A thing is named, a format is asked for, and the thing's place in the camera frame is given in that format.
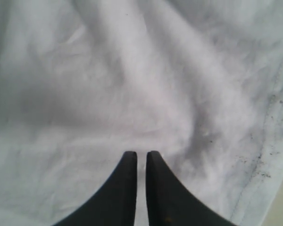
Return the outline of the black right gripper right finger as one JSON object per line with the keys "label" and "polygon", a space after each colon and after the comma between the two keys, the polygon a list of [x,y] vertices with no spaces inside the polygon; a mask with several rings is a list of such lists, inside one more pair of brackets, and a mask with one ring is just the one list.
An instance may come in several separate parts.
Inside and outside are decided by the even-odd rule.
{"label": "black right gripper right finger", "polygon": [[150,226],[232,226],[178,180],[158,151],[147,153],[146,200]]}

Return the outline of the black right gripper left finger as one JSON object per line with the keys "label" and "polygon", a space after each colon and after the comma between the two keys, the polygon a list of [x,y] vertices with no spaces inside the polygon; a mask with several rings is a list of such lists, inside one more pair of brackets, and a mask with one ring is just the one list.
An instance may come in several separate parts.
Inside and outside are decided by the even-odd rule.
{"label": "black right gripper left finger", "polygon": [[102,187],[57,226],[133,226],[137,197],[137,154],[124,152]]}

